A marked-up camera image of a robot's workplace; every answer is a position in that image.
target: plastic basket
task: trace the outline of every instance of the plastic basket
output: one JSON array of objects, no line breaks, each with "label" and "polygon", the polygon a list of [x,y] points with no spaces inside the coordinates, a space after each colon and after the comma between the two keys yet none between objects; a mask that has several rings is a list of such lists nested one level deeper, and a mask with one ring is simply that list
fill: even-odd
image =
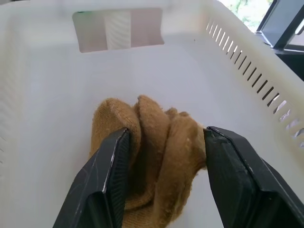
[{"label": "plastic basket", "polygon": [[[130,48],[142,8],[162,9],[164,45]],[[107,51],[80,52],[72,17],[88,10],[104,10]],[[94,110],[140,94],[246,137],[304,201],[304,83],[220,2],[9,3],[0,50],[2,228],[52,227],[88,158]],[[202,226],[222,227],[206,171],[172,224]]]}]

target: brown towel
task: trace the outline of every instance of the brown towel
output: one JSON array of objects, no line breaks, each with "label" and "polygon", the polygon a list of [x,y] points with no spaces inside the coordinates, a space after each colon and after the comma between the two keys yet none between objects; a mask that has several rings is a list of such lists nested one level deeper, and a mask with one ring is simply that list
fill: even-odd
[{"label": "brown towel", "polygon": [[206,167],[202,126],[186,112],[164,112],[147,96],[134,107],[107,99],[94,114],[90,157],[111,132],[131,131],[124,228],[164,228],[182,212],[196,173]]}]

